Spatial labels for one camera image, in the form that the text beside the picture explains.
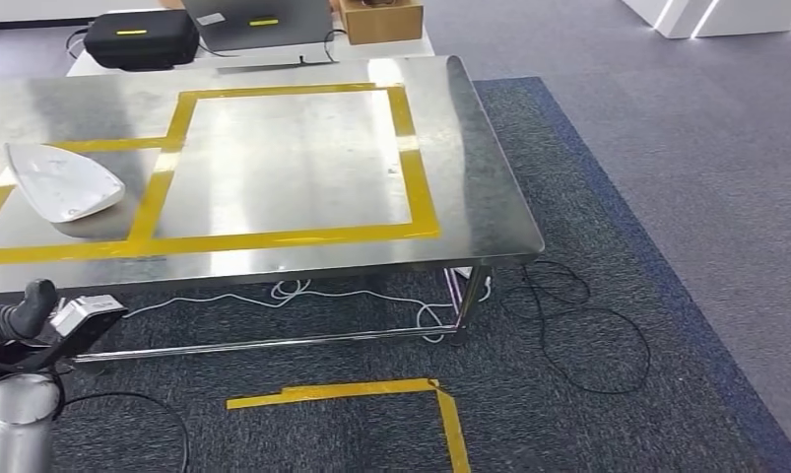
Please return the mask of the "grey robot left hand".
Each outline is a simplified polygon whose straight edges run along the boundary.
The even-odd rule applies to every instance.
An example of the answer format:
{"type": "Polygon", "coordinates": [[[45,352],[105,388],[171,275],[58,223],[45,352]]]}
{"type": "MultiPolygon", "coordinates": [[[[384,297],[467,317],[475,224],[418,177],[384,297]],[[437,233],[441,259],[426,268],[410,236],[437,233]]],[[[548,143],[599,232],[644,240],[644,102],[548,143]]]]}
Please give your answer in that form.
{"type": "Polygon", "coordinates": [[[58,302],[54,284],[39,279],[27,284],[23,300],[7,316],[9,327],[18,339],[36,337],[58,302]]]}

